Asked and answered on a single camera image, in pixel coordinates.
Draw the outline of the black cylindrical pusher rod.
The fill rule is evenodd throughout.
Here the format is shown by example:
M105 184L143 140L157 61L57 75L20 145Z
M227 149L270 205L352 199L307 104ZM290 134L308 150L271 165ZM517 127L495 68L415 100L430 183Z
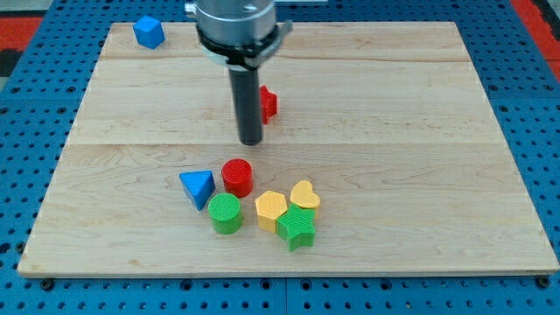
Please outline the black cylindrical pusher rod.
M229 70L238 136L242 144L253 146L263 139L262 110L257 70Z

